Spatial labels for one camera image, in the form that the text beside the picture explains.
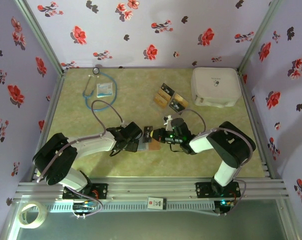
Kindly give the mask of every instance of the blue stethoscope tubing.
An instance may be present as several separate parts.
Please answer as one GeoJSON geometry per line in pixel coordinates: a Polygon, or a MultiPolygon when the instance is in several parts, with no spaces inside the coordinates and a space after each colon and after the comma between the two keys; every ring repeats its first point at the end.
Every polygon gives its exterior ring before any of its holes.
{"type": "MultiPolygon", "coordinates": [[[[115,85],[115,94],[114,94],[114,98],[113,98],[113,100],[110,102],[110,105],[112,105],[112,104],[116,101],[116,99],[117,99],[117,94],[118,94],[118,85],[117,85],[117,82],[113,79],[113,77],[109,76],[108,74],[105,74],[105,73],[103,73],[103,72],[99,72],[99,74],[101,74],[101,75],[103,75],[103,76],[106,76],[107,78],[111,79],[112,82],[113,82],[114,85],[115,85]]],[[[86,95],[86,93],[85,93],[86,89],[87,89],[87,87],[85,87],[85,89],[84,89],[84,91],[83,91],[83,93],[82,93],[82,96],[84,97],[84,101],[85,101],[86,107],[87,107],[88,109],[91,110],[91,107],[90,107],[89,104],[88,104],[88,99],[91,98],[91,97],[93,96],[93,93],[94,93],[95,90],[93,89],[92,92],[90,93],[90,95],[86,95]]],[[[100,111],[106,110],[106,109],[109,108],[109,107],[110,107],[110,106],[107,105],[107,106],[105,106],[105,107],[103,107],[103,108],[94,108],[93,111],[94,111],[94,112],[100,112],[100,111]]]]}

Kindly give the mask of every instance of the glass panel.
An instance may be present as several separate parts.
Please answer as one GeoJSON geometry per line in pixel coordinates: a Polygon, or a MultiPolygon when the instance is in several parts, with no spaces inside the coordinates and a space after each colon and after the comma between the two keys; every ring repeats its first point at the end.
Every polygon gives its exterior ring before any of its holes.
{"type": "Polygon", "coordinates": [[[77,219],[49,213],[35,229],[21,228],[18,240],[285,240],[276,202],[243,201],[230,215],[195,212],[101,212],[77,219]]]}

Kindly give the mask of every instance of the stethoscope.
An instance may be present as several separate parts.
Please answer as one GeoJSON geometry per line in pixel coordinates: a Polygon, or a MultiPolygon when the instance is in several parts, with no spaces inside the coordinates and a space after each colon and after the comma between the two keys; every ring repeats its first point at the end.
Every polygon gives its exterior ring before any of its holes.
{"type": "MultiPolygon", "coordinates": [[[[90,107],[89,104],[88,104],[88,99],[91,98],[91,97],[93,96],[93,93],[94,93],[94,91],[95,91],[95,89],[93,89],[89,95],[86,95],[86,90],[87,90],[88,84],[89,84],[89,82],[90,82],[91,77],[97,77],[97,78],[98,78],[98,77],[99,77],[99,76],[97,76],[98,74],[101,74],[101,75],[103,75],[103,76],[108,77],[109,79],[112,80],[112,82],[113,82],[114,85],[115,85],[115,94],[114,94],[114,98],[113,98],[113,100],[112,100],[111,103],[110,103],[110,105],[112,105],[112,104],[116,101],[116,99],[117,99],[117,94],[118,94],[118,86],[117,86],[117,82],[116,82],[111,76],[109,76],[109,75],[107,75],[107,74],[105,74],[105,73],[103,73],[103,72],[100,72],[100,69],[99,69],[98,67],[93,68],[92,72],[93,72],[94,75],[89,75],[89,79],[87,80],[87,83],[86,83],[86,85],[85,85],[85,89],[84,89],[84,91],[83,91],[83,93],[82,93],[82,96],[84,97],[84,101],[85,101],[86,107],[87,107],[88,109],[91,110],[91,107],[90,107]]],[[[105,110],[105,109],[107,109],[107,108],[109,108],[109,107],[110,107],[110,106],[107,105],[106,107],[103,107],[103,108],[95,108],[95,109],[93,109],[93,111],[99,112],[99,111],[103,111],[103,110],[105,110]]]]}

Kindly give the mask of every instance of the green tabletop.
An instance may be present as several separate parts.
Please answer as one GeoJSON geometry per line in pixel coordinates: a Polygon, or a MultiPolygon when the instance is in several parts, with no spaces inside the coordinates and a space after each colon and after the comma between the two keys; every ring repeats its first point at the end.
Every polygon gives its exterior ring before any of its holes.
{"type": "MultiPolygon", "coordinates": [[[[113,77],[118,85],[117,99],[113,104],[126,123],[134,121],[141,129],[153,126],[162,128],[162,117],[172,114],[170,108],[162,110],[153,101],[155,94],[166,83],[176,93],[189,101],[189,108],[199,112],[205,119],[207,129],[218,127],[229,121],[242,132],[254,139],[245,102],[241,97],[235,106],[218,108],[214,106],[196,106],[191,98],[192,69],[102,69],[101,72],[113,77]]],[[[65,78],[59,101],[49,131],[49,138],[55,133],[66,137],[80,137],[102,132],[102,127],[86,107],[82,92],[87,84],[91,69],[69,69],[65,78]]],[[[94,88],[91,105],[96,97],[97,83],[111,82],[100,76],[90,81],[87,92],[94,88]]],[[[113,96],[99,98],[111,102],[113,96]]],[[[97,103],[96,108],[104,107],[97,103]]],[[[117,115],[107,109],[97,113],[105,126],[118,127],[117,115]]],[[[192,113],[182,114],[193,134],[203,131],[200,118],[192,113]]],[[[196,155],[183,152],[171,152],[168,144],[161,144],[160,150],[125,152],[110,157],[109,152],[98,152],[77,159],[72,167],[94,177],[212,177],[218,170],[221,158],[214,149],[196,155]]],[[[259,152],[256,150],[251,161],[243,167],[239,177],[264,177],[259,152]]]]}

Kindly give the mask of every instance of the black cable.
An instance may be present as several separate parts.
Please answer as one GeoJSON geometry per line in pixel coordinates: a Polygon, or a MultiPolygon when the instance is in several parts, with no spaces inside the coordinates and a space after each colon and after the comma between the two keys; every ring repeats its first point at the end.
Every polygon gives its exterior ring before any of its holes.
{"type": "Polygon", "coordinates": [[[169,145],[170,145],[170,150],[171,150],[171,152],[173,152],[173,153],[183,153],[183,151],[172,150],[171,144],[169,144],[169,145]]]}
{"type": "Polygon", "coordinates": [[[116,151],[115,153],[114,153],[114,151],[112,151],[112,152],[110,153],[109,156],[110,156],[110,157],[113,157],[113,156],[119,154],[121,151],[122,151],[122,150],[118,150],[118,151],[116,151]]]}

